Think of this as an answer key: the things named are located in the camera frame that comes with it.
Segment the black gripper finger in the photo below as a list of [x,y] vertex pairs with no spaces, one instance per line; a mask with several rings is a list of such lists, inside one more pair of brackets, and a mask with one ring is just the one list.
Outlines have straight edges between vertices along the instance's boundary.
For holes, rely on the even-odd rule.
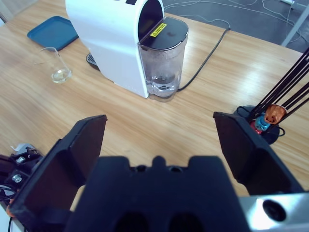
[[101,151],[106,115],[79,120],[39,162],[9,211],[29,232],[62,232]]
[[233,177],[250,195],[302,193],[281,159],[242,117],[214,112],[222,153]]

